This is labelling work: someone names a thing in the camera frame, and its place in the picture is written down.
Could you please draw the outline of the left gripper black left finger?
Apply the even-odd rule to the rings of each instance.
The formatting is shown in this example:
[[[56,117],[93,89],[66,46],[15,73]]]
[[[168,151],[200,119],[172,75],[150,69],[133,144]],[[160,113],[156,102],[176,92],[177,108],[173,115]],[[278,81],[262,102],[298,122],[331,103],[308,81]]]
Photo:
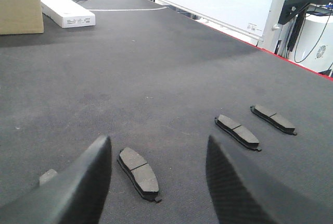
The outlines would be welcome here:
[[[99,223],[111,172],[111,140],[101,135],[66,170],[1,207],[1,223]]]

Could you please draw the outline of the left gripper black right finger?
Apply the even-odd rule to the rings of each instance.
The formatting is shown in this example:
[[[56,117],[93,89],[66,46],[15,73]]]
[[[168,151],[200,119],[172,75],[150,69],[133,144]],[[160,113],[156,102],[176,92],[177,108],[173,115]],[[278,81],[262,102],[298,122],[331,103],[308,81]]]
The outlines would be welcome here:
[[[332,208],[286,186],[213,135],[206,181],[219,223],[332,223]]]

